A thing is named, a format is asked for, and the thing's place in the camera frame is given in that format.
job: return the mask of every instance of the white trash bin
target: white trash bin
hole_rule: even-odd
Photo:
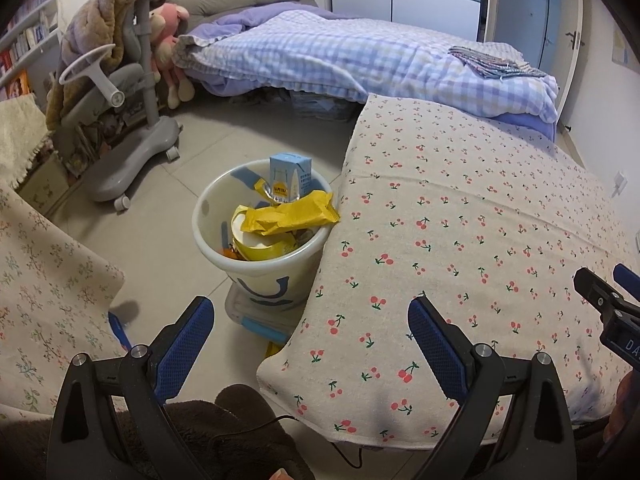
[[[312,170],[312,189],[331,192],[329,183]],[[242,262],[218,251],[232,240],[230,222],[238,205],[256,207],[266,202],[254,190],[259,178],[269,180],[269,159],[243,164],[219,176],[200,195],[191,226],[198,248],[224,270],[257,308],[270,312],[290,310],[306,301],[331,225],[324,225],[305,245],[273,260]]]

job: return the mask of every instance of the poster on wall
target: poster on wall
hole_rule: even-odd
[[[614,23],[613,29],[613,53],[611,54],[611,60],[618,65],[625,66],[640,74],[640,62],[638,62],[636,56],[634,56],[631,47],[626,41],[625,35],[622,34],[617,23]]]

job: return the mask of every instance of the metal screw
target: metal screw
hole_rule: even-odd
[[[135,345],[131,349],[131,356],[136,359],[144,357],[145,355],[146,355],[146,345]]]
[[[489,357],[494,351],[491,350],[491,347],[489,345],[486,345],[484,343],[480,343],[479,345],[476,345],[476,353],[480,356],[480,357]]]
[[[543,364],[543,365],[551,364],[551,356],[546,352],[538,352],[538,354],[536,355],[536,358],[538,359],[538,362],[540,362],[540,364]]]
[[[71,359],[71,364],[73,366],[81,366],[86,362],[86,354],[76,354],[74,358]]]

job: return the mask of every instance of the caster wheel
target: caster wheel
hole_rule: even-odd
[[[166,150],[166,158],[169,160],[169,162],[173,162],[176,158],[180,158],[180,152],[178,151],[178,148],[172,146],[168,150]]]
[[[116,208],[116,211],[126,211],[131,207],[131,200],[129,200],[127,195],[121,195],[113,201],[113,206]]]

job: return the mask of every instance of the black cable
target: black cable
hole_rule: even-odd
[[[262,428],[266,428],[267,426],[270,426],[271,424],[275,424],[276,422],[280,422],[281,420],[283,420],[285,418],[289,418],[290,420],[295,420],[296,422],[300,422],[299,420],[297,420],[292,415],[281,415],[281,416],[277,416],[276,418],[270,420],[269,422],[265,422],[264,424],[262,424],[261,426],[258,426],[257,428],[251,428],[250,430],[236,431],[235,433],[224,433],[224,434],[216,435],[215,437],[212,438],[212,440],[218,440],[219,438],[225,438],[225,437],[228,437],[228,436],[238,436],[238,435],[242,435],[242,434],[251,433],[252,431],[258,431],[258,430],[261,430]],[[336,446],[333,442],[331,442],[331,445],[334,446],[334,449],[338,452],[338,454],[340,454],[342,459],[347,464],[349,464],[351,467],[353,467],[354,469],[361,469],[362,468],[362,448],[361,447],[358,448],[358,465],[353,465],[353,463],[351,463],[351,461],[344,455],[344,453],[340,451],[338,446]]]

